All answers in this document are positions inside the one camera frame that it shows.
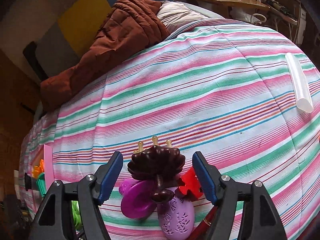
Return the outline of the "green flanged plastic column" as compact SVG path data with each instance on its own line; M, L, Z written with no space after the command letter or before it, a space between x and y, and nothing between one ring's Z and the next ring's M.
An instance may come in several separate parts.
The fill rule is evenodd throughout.
M44 172L42 172L41 174L38 175L36 185L37 185L37 188L41 194L41 197L43 198L47 192Z

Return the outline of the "lilac oval patterned brush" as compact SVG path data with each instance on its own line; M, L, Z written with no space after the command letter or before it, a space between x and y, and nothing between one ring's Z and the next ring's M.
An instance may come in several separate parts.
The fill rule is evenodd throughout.
M177 191L177 187L169 189L175 193L175 196L172 200L157 205L159 226L167 239L187 239L195 224L193 203L183 197Z

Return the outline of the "purple plastic flanged cup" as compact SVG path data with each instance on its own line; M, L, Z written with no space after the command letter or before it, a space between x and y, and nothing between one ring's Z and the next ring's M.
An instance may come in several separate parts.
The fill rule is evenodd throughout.
M119 187L123 197L120 205L123 215L131 219L149 217L157 207L151 199L153 188L153 180L124 180Z

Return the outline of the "dark brown spiky hairbrush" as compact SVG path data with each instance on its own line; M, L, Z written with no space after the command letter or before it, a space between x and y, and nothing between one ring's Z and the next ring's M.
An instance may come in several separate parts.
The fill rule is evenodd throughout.
M154 182L150 197L157 204L167 203L175 196L169 190L176 183L176 176L183 170L185 156L178 148L172 147L171 140L165 146L158 143L158 138L151 138L152 146L144 148L142 141L131 156L127 170L135 180L151 180Z

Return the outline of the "orange connected cube blocks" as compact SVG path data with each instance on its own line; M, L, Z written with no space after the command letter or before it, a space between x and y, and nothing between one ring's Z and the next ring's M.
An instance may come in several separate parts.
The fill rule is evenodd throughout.
M44 159L41 159L38 165L34 165L31 171L32 177L35 179L42 173L44 173Z

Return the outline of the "red metallic lighter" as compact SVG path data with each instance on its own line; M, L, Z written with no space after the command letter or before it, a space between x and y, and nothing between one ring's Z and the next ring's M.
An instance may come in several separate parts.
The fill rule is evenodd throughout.
M193 233L190 235L190 239L204 239L207 230L211 226L211 223L217 212L217 207L214 206L209 213L204 217L201 223L196 227Z

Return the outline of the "pink-rimmed white tray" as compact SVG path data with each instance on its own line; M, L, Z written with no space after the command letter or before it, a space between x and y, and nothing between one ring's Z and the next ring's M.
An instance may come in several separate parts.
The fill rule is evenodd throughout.
M48 145L42 145L38 152L35 154L35 158L31 162L31 171L34 165L38 165L40 160L44 159L44 173L45 173L45 181L46 181L46 189L49 190L51 184L54 181L54 171L53 171L53 150ZM31 182L35 184L33 189L38 190L36 185L37 179L32 177L31 174Z

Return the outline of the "red puzzle piece block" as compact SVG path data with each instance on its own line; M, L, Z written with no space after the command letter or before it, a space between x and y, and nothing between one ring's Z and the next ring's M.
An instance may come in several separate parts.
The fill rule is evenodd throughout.
M193 167L178 178L176 193L181 197L189 198L191 201L202 197L202 188Z

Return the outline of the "striped pink green bedsheet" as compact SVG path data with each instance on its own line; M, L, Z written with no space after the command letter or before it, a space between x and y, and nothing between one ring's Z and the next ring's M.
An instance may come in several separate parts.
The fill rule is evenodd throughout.
M286 53L309 83L311 113L296 106ZM288 239L304 236L319 213L319 71L273 29L200 20L87 85L25 136L22 200L34 216L40 196L25 190L24 175L42 145L53 150L54 178L70 183L115 151L127 164L153 136L180 149L185 170L200 151L236 181L262 181Z

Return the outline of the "translucent white plastic tube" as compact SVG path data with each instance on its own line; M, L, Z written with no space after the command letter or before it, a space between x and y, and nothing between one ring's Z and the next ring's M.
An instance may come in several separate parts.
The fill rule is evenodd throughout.
M309 83L306 79L303 69L298 59L292 53L286 53L285 59L293 83L296 106L301 111L311 113L313 111L313 103L309 90Z

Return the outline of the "grey yellow blue headboard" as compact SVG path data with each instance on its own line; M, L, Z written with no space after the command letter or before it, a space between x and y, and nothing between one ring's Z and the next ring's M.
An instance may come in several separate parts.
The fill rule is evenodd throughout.
M115 2L1 0L1 77L39 80L76 65Z

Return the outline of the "rust brown quilted blanket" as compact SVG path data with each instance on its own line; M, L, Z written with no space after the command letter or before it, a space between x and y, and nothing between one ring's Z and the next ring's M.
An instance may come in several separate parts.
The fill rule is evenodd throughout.
M132 55L164 41L170 33L157 17L161 6L154 0L116 0L80 62L41 83L43 109L56 110Z

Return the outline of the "wooden side shelf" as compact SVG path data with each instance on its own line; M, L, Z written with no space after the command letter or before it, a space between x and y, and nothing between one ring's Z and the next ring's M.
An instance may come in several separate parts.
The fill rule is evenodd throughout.
M270 7L264 3L256 0L186 0L186 1L201 1L209 4L221 5L224 7L239 7L248 9L259 9L264 11L270 11Z

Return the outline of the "white pillow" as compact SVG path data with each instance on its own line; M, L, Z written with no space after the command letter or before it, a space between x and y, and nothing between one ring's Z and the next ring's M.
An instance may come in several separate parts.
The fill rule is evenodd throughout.
M165 25L169 33L178 28L198 20L206 20L209 17L193 11L181 2L165 1L157 12L157 17Z

